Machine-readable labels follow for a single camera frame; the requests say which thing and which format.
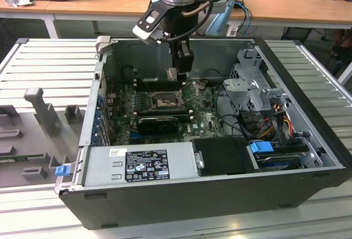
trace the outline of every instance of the blue cable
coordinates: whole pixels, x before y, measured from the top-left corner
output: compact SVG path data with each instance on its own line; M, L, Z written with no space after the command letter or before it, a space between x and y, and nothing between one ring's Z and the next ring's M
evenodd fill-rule
M246 13L246 16L247 16L247 26L246 26L246 29L244 30L243 32L243 35L242 36L245 36L246 32L247 32L247 29L249 27L249 15L248 15L248 10L239 2L235 2L238 6L240 6Z

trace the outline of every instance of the power supply label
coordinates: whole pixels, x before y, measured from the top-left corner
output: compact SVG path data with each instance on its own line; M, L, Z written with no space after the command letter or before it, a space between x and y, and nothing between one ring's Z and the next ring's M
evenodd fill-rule
M127 182L170 179L166 150L126 152L125 165Z

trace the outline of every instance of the table leg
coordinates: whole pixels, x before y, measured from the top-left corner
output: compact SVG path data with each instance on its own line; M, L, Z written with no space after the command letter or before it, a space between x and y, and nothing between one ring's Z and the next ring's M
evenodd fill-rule
M55 18L52 14L43 14L41 19L45 22L46 29L48 30L51 39L61 38L61 35L55 25Z
M100 34L98 22L97 22L96 20L94 20L94 21L92 21L92 22L93 22L94 33L95 33L95 34Z
M339 81L341 85L344 85L350 79L351 76L352 76L352 62L348 65L346 70L341 74L341 76L338 78L337 81Z

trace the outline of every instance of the motherboard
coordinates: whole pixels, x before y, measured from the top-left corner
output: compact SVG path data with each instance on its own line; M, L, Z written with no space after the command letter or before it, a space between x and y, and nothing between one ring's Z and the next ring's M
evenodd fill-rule
M116 91L111 115L115 145L189 142L226 136L215 112L216 87L187 82L178 90L126 84Z

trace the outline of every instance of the circuit board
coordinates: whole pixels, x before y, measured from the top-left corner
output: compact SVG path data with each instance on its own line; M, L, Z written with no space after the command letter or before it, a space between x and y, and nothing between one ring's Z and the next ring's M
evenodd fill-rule
M117 92L117 115L113 116L115 145L189 142L194 138L226 136L222 122L215 113L214 89L198 85L199 82L192 82L179 91L153 92L137 92L132 85L123 86ZM148 114L155 111L160 115L186 110L191 110L191 114L171 115L179 120L175 133L143 135L138 131L138 120L147 111Z

